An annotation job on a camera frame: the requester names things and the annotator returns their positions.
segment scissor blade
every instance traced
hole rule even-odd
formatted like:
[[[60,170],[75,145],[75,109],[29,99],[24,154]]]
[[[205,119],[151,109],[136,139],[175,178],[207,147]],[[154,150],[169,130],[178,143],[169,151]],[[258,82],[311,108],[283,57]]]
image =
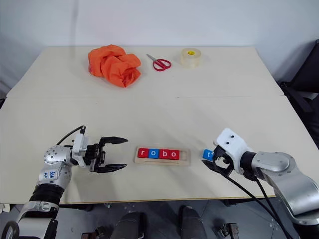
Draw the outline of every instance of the scissor blade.
[[[153,61],[156,61],[156,58],[152,57],[151,55],[149,54],[146,54],[148,57],[150,57]]]

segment yellow label on tape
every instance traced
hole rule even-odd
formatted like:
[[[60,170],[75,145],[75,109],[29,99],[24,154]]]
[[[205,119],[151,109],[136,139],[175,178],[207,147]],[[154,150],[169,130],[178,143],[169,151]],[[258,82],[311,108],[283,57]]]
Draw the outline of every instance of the yellow label on tape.
[[[191,56],[196,54],[195,51],[188,51],[187,53],[188,53],[188,55],[191,55]]]

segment red scissors handle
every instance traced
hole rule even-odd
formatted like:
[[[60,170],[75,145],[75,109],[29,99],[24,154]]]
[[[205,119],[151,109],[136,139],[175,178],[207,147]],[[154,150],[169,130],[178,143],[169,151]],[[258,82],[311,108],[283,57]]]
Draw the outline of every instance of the red scissors handle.
[[[153,61],[153,67],[157,71],[163,71],[163,70],[166,70],[169,67],[171,67],[171,63],[167,60],[164,60],[164,59],[157,59],[157,60]]]

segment scissors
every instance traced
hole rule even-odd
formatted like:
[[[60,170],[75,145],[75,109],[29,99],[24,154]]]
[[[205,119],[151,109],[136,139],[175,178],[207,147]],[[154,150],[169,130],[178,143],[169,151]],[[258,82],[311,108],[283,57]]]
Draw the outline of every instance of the scissors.
[[[167,60],[156,59],[156,58],[150,56],[149,54],[146,54],[146,55],[153,60],[153,67],[157,71],[164,71],[164,70],[168,69],[169,67],[171,67],[171,63]]]

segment red letter block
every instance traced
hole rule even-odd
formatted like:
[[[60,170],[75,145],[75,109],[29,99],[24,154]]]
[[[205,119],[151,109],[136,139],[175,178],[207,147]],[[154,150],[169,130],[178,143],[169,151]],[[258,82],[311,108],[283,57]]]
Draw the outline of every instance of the red letter block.
[[[160,159],[169,159],[170,150],[168,149],[160,149],[159,150],[159,158]]]
[[[147,158],[149,156],[148,148],[139,148],[138,158]]]
[[[179,160],[179,150],[170,150],[169,159]]]

